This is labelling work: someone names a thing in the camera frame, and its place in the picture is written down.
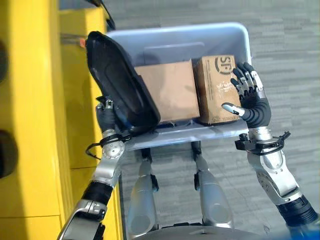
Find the gray carpet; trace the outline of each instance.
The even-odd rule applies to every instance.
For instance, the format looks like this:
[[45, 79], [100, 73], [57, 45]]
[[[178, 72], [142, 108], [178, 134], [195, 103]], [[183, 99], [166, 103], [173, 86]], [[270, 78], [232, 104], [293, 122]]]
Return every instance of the gray carpet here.
[[[61, 0], [61, 8], [87, 3]], [[263, 80], [278, 136], [290, 130], [284, 153], [305, 196], [319, 211], [320, 4], [319, 0], [109, 0], [118, 29], [240, 22], [249, 31], [252, 63]], [[203, 156], [219, 179], [234, 214], [235, 227], [257, 234], [284, 231], [285, 223], [257, 182], [246, 153], [233, 138], [203, 141]], [[199, 194], [194, 190], [195, 163], [190, 144], [152, 149], [160, 190], [155, 194], [160, 226], [200, 222]], [[141, 162], [128, 152], [122, 172], [122, 206]]]

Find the cardboard box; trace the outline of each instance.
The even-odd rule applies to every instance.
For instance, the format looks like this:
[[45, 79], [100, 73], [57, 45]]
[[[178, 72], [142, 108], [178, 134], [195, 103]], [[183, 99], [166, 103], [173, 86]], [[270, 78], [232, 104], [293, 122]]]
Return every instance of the cardboard box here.
[[194, 67], [199, 98], [200, 121], [205, 124], [225, 123], [239, 117], [221, 107], [225, 102], [240, 106], [239, 95], [230, 82], [236, 67], [232, 55], [204, 56]]
[[191, 60], [135, 67], [142, 76], [156, 107], [160, 122], [200, 116]]

